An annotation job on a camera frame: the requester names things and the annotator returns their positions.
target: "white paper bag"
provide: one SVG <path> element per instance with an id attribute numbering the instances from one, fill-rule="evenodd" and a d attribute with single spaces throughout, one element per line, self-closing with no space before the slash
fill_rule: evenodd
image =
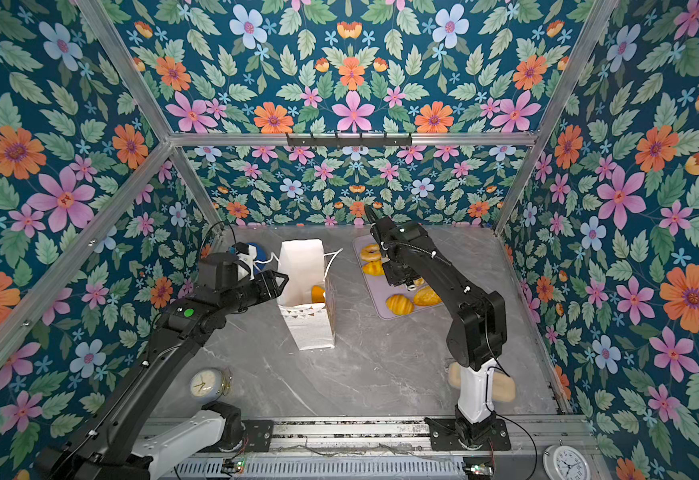
<path id="1" fill-rule="evenodd" d="M 334 295 L 328 283 L 326 254 L 320 240 L 290 240 L 280 246 L 278 271 L 288 275 L 278 307 L 299 350 L 334 348 Z M 326 291 L 325 303 L 312 303 L 312 287 Z"/>

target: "floral wallpaper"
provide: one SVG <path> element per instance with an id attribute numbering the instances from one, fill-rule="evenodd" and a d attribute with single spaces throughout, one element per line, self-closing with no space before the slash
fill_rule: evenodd
<path id="1" fill-rule="evenodd" d="M 155 143 L 76 9 L 59 5 L 0 2 L 0 323 Z"/>
<path id="2" fill-rule="evenodd" d="M 510 132 L 535 128 L 591 4 L 137 0 L 118 29 L 176 131 Z"/>
<path id="3" fill-rule="evenodd" d="M 699 0 L 617 11 L 575 95 L 507 251 L 615 477 L 696 479 Z"/>
<path id="4" fill-rule="evenodd" d="M 104 403 L 160 310 L 192 293 L 204 224 L 167 161 L 0 369 L 0 478 L 37 478 L 35 455 Z"/>
<path id="5" fill-rule="evenodd" d="M 238 225 L 363 225 L 368 207 L 399 222 L 491 226 L 525 150 L 253 146 L 187 153 L 214 206 Z"/>

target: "wall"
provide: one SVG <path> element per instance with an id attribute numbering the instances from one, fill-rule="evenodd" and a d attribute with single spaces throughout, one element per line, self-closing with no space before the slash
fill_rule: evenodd
<path id="1" fill-rule="evenodd" d="M 41 3 L 0 2 L 0 161 L 31 152 L 0 163 L 0 322 L 154 145 L 72 4 L 50 12 Z M 107 6 L 116 22 L 130 18 Z M 68 54 L 49 38 L 69 40 Z M 131 163 L 118 139 L 129 135 L 144 146 Z M 52 197 L 62 187 L 74 210 Z M 32 228 L 20 227 L 22 212 Z M 144 347 L 156 309 L 191 291 L 203 223 L 166 163 L 0 371 L 0 478 L 28 478 L 40 448 L 63 444 L 104 402 Z M 87 352 L 97 353 L 93 368 L 79 368 Z"/>
<path id="2" fill-rule="evenodd" d="M 632 2 L 503 232 L 615 474 L 699 478 L 699 2 Z"/>

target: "yellow pastry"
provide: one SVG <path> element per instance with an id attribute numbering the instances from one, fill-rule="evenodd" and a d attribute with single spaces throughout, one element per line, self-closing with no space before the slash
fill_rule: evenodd
<path id="1" fill-rule="evenodd" d="M 387 308 L 395 315 L 408 315 L 413 312 L 413 303 L 404 295 L 392 295 L 387 299 Z"/>
<path id="2" fill-rule="evenodd" d="M 365 262 L 375 262 L 377 260 L 382 260 L 382 253 L 379 252 L 379 245 L 366 245 L 365 248 L 363 248 L 363 250 L 360 251 L 360 258 Z"/>
<path id="3" fill-rule="evenodd" d="M 326 291 L 320 286 L 312 287 L 312 303 L 325 303 Z"/>
<path id="4" fill-rule="evenodd" d="M 363 272 L 366 275 L 372 275 L 372 276 L 384 275 L 384 269 L 382 267 L 381 260 L 377 260 L 375 262 L 369 262 L 368 264 L 363 265 Z"/>
<path id="5" fill-rule="evenodd" d="M 425 286 L 418 292 L 416 292 L 416 295 L 413 297 L 413 302 L 417 306 L 431 306 L 431 305 L 437 305 L 438 303 L 442 303 L 442 300 L 438 296 L 437 293 L 432 289 L 431 286 Z"/>

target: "alarm clock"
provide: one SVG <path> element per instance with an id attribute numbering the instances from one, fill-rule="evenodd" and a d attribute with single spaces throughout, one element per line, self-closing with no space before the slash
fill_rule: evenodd
<path id="1" fill-rule="evenodd" d="M 216 369 L 204 369 L 195 373 L 190 381 L 190 394 L 193 398 L 210 402 L 226 395 L 230 389 L 232 373 Z"/>
<path id="2" fill-rule="evenodd" d="M 585 456 L 576 448 L 553 445 L 544 452 L 544 469 L 551 480 L 591 480 Z"/>

